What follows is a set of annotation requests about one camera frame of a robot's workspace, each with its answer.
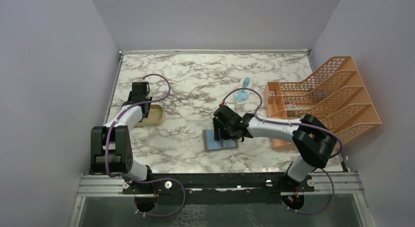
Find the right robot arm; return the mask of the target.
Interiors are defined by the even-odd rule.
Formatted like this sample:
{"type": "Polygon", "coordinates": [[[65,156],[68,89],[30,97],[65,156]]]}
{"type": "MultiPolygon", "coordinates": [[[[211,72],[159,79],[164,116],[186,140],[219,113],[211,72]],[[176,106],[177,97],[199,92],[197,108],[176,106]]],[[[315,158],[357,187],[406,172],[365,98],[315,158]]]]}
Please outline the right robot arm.
{"type": "Polygon", "coordinates": [[[259,118],[253,113],[240,116],[228,106],[221,105],[212,120],[216,141],[267,137],[295,145],[300,156],[290,164],[282,178],[283,187],[288,191],[299,188],[309,173],[325,168],[339,141],[310,114],[293,120],[259,118]]]}

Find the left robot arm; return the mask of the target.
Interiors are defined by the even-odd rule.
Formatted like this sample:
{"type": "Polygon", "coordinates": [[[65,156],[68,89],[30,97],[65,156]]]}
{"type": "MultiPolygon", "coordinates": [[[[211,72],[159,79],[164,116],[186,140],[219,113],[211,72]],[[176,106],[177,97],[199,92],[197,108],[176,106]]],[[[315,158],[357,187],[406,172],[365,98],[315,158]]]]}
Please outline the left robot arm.
{"type": "Polygon", "coordinates": [[[149,166],[134,161],[130,132],[149,115],[149,92],[148,82],[134,82],[121,112],[107,124],[91,130],[90,172],[125,175],[136,180],[135,186],[142,193],[153,189],[154,180],[149,166]]]}

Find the taupe leather card holder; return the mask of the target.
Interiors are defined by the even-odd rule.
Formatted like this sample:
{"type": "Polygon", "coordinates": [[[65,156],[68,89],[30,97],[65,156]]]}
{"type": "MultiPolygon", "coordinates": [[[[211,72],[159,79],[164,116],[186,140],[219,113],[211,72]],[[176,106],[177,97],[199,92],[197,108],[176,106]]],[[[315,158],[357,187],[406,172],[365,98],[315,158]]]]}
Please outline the taupe leather card holder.
{"type": "Polygon", "coordinates": [[[237,149],[238,142],[232,139],[214,140],[214,130],[203,130],[204,150],[207,152],[215,152],[221,150],[237,149]]]}

